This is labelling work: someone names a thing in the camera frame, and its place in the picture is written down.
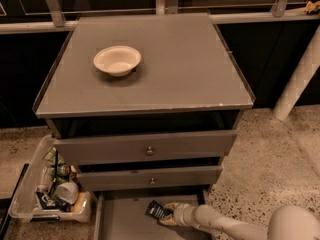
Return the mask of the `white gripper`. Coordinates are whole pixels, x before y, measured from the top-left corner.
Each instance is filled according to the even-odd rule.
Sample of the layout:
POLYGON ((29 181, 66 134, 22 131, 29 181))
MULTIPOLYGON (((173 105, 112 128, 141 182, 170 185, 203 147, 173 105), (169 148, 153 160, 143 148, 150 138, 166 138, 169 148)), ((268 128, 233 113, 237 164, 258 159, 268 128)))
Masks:
POLYGON ((159 222, 164 226, 185 226, 196 227, 198 223, 195 220, 196 206, 187 203, 171 202, 164 206, 166 210, 173 212, 165 218, 161 218, 159 222))

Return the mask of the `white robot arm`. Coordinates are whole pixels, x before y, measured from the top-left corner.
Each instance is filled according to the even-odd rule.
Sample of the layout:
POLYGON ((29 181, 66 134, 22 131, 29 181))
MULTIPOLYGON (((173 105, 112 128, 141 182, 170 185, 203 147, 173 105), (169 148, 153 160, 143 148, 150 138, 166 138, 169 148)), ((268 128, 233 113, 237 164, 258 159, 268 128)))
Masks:
POLYGON ((285 205, 275 210, 268 226, 261 227, 227 217, 209 205, 169 203, 165 226, 192 227, 206 233, 222 232, 234 240, 320 240, 320 222, 304 208, 285 205))

